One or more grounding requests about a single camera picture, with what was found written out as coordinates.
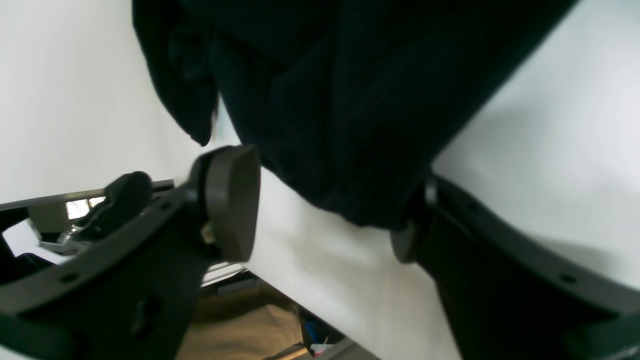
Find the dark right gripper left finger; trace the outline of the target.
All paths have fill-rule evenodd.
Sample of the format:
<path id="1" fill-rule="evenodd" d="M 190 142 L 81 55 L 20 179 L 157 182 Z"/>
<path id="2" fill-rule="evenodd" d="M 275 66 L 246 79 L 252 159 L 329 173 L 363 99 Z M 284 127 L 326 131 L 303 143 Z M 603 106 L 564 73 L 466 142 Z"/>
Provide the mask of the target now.
<path id="1" fill-rule="evenodd" d="M 172 360 L 208 269 L 244 263 L 258 220 L 252 145 L 196 159 L 189 180 L 67 262 L 1 286 L 1 349 L 28 360 Z"/>

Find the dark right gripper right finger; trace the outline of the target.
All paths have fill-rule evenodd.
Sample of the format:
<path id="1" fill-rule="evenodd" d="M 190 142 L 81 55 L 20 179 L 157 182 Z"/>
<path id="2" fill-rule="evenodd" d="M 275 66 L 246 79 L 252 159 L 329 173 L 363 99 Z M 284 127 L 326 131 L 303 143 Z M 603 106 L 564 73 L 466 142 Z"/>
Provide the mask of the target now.
<path id="1" fill-rule="evenodd" d="M 395 256 L 434 281 L 464 360 L 637 360 L 638 290 L 544 248 L 430 175 Z"/>

